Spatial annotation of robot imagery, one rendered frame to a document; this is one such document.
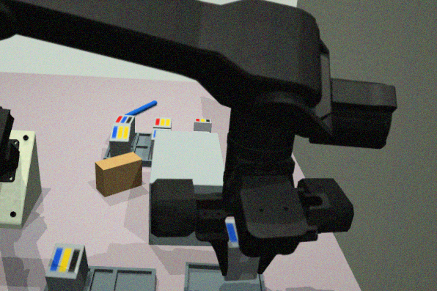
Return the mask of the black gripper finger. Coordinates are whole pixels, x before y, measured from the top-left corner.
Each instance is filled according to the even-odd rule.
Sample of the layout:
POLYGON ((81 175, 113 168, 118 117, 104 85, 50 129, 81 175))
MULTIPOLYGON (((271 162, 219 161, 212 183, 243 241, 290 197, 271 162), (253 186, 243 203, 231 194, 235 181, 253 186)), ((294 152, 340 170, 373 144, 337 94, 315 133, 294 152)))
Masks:
POLYGON ((228 271, 228 241, 229 241, 229 234, 227 231, 226 223, 224 225, 223 233, 199 234, 197 233, 197 228, 196 228, 195 237, 197 240, 210 242, 216 253, 218 263, 221 268, 222 276, 226 276, 228 271))
POLYGON ((276 255, 268 255, 268 256, 261 256, 259 267, 258 267, 258 274, 262 274, 264 270, 269 266, 273 258, 275 258, 276 255))

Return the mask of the tan rectangular block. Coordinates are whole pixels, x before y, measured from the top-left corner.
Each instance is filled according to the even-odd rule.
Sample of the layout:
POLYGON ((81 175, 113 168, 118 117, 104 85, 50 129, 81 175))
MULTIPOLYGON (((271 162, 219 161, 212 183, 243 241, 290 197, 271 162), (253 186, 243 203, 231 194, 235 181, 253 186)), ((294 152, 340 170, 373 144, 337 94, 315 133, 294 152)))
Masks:
POLYGON ((142 159, 131 152, 95 162, 96 189, 111 196, 142 185, 142 159))

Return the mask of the grey flat panel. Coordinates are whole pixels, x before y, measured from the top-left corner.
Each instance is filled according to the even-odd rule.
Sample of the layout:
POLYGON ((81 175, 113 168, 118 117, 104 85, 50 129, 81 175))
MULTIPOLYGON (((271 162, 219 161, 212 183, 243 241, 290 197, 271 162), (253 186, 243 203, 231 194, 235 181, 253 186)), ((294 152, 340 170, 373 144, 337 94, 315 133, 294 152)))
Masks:
POLYGON ((332 232, 361 291, 437 291, 437 0, 298 0, 329 49, 330 77, 395 86, 381 149, 310 144, 305 178, 333 178, 353 204, 332 232))

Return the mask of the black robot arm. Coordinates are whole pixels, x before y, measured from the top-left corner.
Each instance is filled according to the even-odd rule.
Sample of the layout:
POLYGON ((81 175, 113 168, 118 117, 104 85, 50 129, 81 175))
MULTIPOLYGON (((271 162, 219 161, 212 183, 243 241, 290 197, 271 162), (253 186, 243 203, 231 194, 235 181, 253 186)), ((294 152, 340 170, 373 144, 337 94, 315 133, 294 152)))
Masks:
MULTIPOLYGON (((0 40, 14 35, 194 79, 231 108, 229 137, 253 150, 287 149, 295 135, 381 149, 397 108, 393 85, 331 78, 316 18, 272 1, 0 0, 0 40)), ((247 257, 292 254, 326 227, 328 197, 295 188, 293 167, 240 162, 226 182, 247 257)))

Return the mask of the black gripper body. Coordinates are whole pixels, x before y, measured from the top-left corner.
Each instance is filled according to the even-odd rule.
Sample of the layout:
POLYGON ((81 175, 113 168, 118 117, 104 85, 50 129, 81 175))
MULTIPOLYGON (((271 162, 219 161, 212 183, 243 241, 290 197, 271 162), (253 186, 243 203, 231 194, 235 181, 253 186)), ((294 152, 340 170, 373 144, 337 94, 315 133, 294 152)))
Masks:
MULTIPOLYGON (((227 154, 222 193, 195 194, 192 179, 157 178, 151 185, 151 234, 156 237, 188 237, 197 233, 223 233, 227 217, 223 196, 226 182, 240 162, 254 162, 254 172, 273 172, 279 161, 291 161, 293 144, 284 150, 253 150, 234 142, 227 133, 227 154)), ((322 233, 347 232, 353 221, 353 204, 333 178, 302 178, 297 188, 305 194, 325 193, 330 203, 322 233)))

